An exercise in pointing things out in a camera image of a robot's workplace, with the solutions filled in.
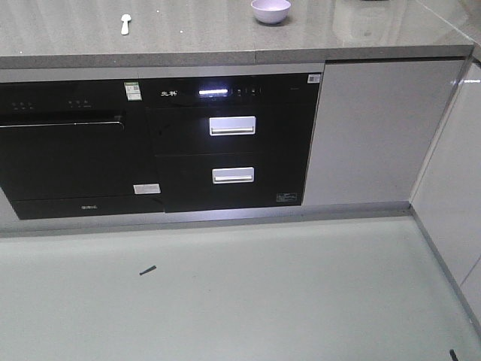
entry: brand logo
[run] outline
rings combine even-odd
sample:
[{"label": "brand logo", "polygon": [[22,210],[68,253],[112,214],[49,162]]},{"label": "brand logo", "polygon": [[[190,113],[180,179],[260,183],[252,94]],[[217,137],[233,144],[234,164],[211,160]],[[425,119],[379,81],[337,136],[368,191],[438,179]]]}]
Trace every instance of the brand logo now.
[{"label": "brand logo", "polygon": [[160,96],[177,96],[177,91],[169,90],[168,92],[160,92]]}]

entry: drawer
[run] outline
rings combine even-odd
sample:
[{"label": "drawer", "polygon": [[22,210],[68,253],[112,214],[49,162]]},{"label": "drawer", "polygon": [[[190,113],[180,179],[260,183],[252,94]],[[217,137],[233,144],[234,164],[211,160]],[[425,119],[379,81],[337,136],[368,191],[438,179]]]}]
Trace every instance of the drawer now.
[{"label": "drawer", "polygon": [[156,155],[308,151],[312,105],[149,109]]},{"label": "drawer", "polygon": [[307,153],[158,156],[166,212],[300,205]]}]

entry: white bowl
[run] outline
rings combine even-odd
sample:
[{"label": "white bowl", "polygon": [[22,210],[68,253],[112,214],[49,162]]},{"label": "white bowl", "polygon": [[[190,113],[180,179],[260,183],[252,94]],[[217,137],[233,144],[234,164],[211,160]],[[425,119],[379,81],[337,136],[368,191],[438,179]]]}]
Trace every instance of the white bowl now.
[{"label": "white bowl", "polygon": [[286,0],[254,0],[250,3],[254,16],[261,23],[277,24],[283,21],[291,3]]}]

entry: silver drawer handle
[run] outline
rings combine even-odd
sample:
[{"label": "silver drawer handle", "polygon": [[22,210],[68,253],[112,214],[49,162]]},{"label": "silver drawer handle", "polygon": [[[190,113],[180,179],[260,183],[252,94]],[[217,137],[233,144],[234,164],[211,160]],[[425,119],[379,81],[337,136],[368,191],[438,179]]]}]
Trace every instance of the silver drawer handle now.
[{"label": "silver drawer handle", "polygon": [[253,176],[246,175],[244,177],[214,177],[214,183],[244,183],[244,182],[252,182]]},{"label": "silver drawer handle", "polygon": [[212,170],[212,183],[252,183],[254,181],[254,168],[219,168]]},{"label": "silver drawer handle", "polygon": [[213,135],[222,134],[222,135],[236,135],[239,133],[254,133],[254,127],[251,126],[250,128],[211,128],[210,133]]},{"label": "silver drawer handle", "polygon": [[256,117],[212,117],[209,118],[209,134],[211,137],[223,135],[254,135],[256,133]]}]

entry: sticker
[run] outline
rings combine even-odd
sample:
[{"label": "sticker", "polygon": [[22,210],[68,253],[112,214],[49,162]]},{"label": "sticker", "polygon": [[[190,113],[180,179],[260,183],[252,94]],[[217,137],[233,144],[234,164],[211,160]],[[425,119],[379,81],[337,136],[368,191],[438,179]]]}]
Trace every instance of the sticker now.
[{"label": "sticker", "polygon": [[126,81],[123,85],[126,88],[127,100],[142,100],[141,88],[137,81]]},{"label": "sticker", "polygon": [[134,184],[135,194],[159,194],[160,186],[157,183],[154,184]]},{"label": "sticker", "polygon": [[278,193],[276,197],[276,202],[296,202],[298,200],[297,193]]},{"label": "sticker", "polygon": [[319,84],[321,82],[321,74],[309,74],[307,77],[308,84]]}]

